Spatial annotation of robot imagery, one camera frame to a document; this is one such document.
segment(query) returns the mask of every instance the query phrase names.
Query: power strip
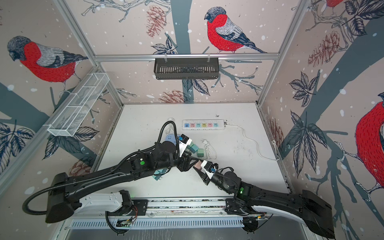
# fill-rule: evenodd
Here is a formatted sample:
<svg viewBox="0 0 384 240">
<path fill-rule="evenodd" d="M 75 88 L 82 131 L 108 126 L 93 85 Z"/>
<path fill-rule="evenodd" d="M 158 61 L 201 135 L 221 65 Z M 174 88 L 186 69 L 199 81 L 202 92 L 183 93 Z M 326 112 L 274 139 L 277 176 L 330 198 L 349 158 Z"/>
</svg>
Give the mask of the power strip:
<svg viewBox="0 0 384 240">
<path fill-rule="evenodd" d="M 224 120 L 183 120 L 183 130 L 224 130 Z"/>
</svg>

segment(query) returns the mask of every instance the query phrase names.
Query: black metal hanging basket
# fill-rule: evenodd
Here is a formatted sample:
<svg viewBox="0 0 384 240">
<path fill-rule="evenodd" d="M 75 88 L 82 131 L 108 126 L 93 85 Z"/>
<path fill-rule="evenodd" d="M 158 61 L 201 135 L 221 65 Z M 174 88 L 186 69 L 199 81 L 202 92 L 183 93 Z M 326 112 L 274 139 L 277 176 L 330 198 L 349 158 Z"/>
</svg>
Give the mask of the black metal hanging basket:
<svg viewBox="0 0 384 240">
<path fill-rule="evenodd" d="M 218 58 L 156 58 L 156 79 L 216 79 Z"/>
</svg>

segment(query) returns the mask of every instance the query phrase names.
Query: bird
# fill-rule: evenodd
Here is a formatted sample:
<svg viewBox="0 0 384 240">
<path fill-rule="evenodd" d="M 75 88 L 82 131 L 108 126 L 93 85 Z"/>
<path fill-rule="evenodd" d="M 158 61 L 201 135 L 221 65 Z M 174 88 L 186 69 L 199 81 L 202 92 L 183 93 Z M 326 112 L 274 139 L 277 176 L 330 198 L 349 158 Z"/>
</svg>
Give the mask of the bird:
<svg viewBox="0 0 384 240">
<path fill-rule="evenodd" d="M 65 81 L 72 75 L 77 77 L 74 72 L 77 64 L 88 59 L 80 54 L 35 43 L 24 36 L 12 38 L 7 48 L 12 60 L 19 59 L 36 77 L 47 82 L 63 83 L 64 90 L 59 93 L 59 97 L 64 92 L 69 93 L 65 89 Z"/>
<path fill-rule="evenodd" d="M 377 103 L 373 109 L 365 114 L 356 126 L 356 145 L 357 154 L 346 152 L 340 142 L 336 142 L 341 146 L 343 158 L 345 154 L 359 159 L 369 173 L 376 179 L 376 184 L 370 190 L 367 190 L 359 182 L 355 182 L 366 193 L 367 199 L 371 201 L 371 193 L 377 189 L 384 188 L 384 93 L 378 95 L 383 99 Z"/>
<path fill-rule="evenodd" d="M 243 48 L 251 48 L 260 53 L 266 53 L 257 48 L 246 37 L 243 30 L 230 20 L 224 8 L 210 8 L 204 19 L 208 21 L 208 39 L 219 49 L 218 53 L 221 51 L 231 51 L 234 53 L 236 50 Z"/>
</svg>

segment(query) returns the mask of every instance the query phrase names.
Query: white mesh basket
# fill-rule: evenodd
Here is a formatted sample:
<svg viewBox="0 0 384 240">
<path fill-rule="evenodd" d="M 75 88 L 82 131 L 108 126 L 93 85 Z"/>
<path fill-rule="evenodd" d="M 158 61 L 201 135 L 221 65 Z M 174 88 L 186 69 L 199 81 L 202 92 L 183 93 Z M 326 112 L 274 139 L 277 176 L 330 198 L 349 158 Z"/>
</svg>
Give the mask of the white mesh basket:
<svg viewBox="0 0 384 240">
<path fill-rule="evenodd" d="M 89 110 L 109 82 L 106 73 L 88 74 L 88 79 L 77 93 L 71 93 L 72 100 L 49 126 L 54 136 L 73 137 Z"/>
</svg>

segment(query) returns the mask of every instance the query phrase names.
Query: white table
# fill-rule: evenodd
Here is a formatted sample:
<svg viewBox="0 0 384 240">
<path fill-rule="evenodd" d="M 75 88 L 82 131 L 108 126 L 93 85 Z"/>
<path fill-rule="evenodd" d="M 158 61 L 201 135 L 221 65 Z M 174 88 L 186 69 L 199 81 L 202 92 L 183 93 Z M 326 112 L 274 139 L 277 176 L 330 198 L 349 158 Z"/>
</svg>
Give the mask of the white table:
<svg viewBox="0 0 384 240">
<path fill-rule="evenodd" d="M 241 129 L 227 126 L 225 130 L 217 131 L 182 131 L 182 120 L 224 119 L 228 124 L 245 129 L 246 136 L 258 142 L 263 156 L 275 158 L 255 103 L 125 105 L 99 170 L 116 165 L 131 152 L 152 146 L 168 118 L 175 119 L 178 134 L 190 137 L 199 148 L 204 147 L 202 139 L 207 139 L 218 154 L 213 162 L 217 162 L 219 168 L 232 167 L 244 182 L 288 192 L 277 162 L 261 158 L 255 143 L 244 138 Z M 100 192 L 122 189 L 136 198 L 228 196 L 213 183 L 206 186 L 194 169 L 180 172 L 176 167 L 158 181 L 146 177 L 116 184 Z"/>
</svg>

